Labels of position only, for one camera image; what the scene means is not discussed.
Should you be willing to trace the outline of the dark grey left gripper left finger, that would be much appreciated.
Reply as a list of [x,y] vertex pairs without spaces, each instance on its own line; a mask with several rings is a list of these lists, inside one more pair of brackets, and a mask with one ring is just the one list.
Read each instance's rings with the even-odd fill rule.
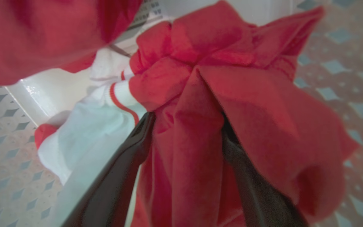
[[125,226],[139,166],[152,143],[155,113],[147,112],[75,202],[62,227]]

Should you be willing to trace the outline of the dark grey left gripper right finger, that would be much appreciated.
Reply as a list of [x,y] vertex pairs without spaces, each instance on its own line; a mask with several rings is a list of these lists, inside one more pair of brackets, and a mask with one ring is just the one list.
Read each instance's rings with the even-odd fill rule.
[[255,168],[223,114],[223,157],[232,167],[248,227],[308,227],[293,202]]

